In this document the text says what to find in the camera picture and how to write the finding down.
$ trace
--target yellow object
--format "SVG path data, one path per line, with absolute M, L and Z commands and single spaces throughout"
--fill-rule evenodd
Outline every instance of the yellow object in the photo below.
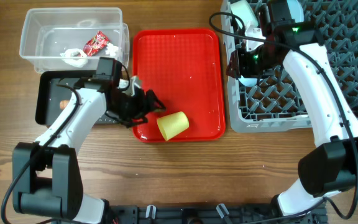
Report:
M 158 128 L 166 141 L 189 128 L 189 120 L 184 112 L 177 112 L 157 119 Z

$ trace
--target red tray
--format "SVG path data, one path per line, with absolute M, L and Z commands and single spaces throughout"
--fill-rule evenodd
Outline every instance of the red tray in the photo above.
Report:
M 133 128 L 143 142 L 164 141 L 156 119 L 183 111 L 189 128 L 169 141 L 217 139 L 226 129 L 219 40 L 209 29 L 143 30 L 134 39 L 133 74 L 167 107 Z

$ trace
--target red snack packet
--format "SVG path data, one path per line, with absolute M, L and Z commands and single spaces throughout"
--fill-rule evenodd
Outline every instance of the red snack packet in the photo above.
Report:
M 83 51 L 87 54 L 87 56 L 92 56 L 103 49 L 109 42 L 110 40 L 106 37 L 106 35 L 104 35 L 101 31 L 98 31 L 96 36 L 85 44 Z

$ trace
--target wooden surface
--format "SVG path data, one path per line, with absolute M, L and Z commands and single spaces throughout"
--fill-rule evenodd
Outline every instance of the wooden surface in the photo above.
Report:
M 120 7 L 132 39 L 144 29 L 208 27 L 208 17 L 220 5 L 221 0 L 0 0 L 0 206 L 12 179 L 13 148 L 46 130 L 34 121 L 40 75 L 19 56 L 27 10 Z M 226 53 L 221 54 L 226 68 Z M 93 128 L 78 155 L 85 192 L 113 205 L 269 202 L 297 179 L 299 159 L 314 149 L 312 131 L 237 134 L 230 128 L 228 109 L 226 114 L 224 136 L 210 142 L 144 144 L 123 127 Z M 334 198 L 342 211 L 349 208 L 352 194 Z M 342 221 L 328 207 L 331 223 L 358 223 L 358 208 L 352 220 Z M 7 215 L 13 223 L 43 220 L 14 213 L 10 202 Z

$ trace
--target gray plastic crate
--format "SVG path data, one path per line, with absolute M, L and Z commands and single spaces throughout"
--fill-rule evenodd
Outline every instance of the gray plastic crate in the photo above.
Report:
M 222 12 L 231 12 L 231 3 L 223 0 Z M 267 0 L 247 0 L 256 10 Z M 323 33 L 328 58 L 344 96 L 358 117 L 358 0 L 299 0 L 305 21 L 313 21 Z M 230 16 L 221 16 L 222 29 L 233 32 Z M 227 63 L 231 53 L 240 48 L 233 37 L 223 35 Z M 229 77 L 227 95 L 231 127 L 238 133 L 288 131 L 311 127 L 310 119 L 291 77 L 283 71 L 278 80 L 275 74 L 261 84 L 278 84 L 268 89 L 245 87 Z

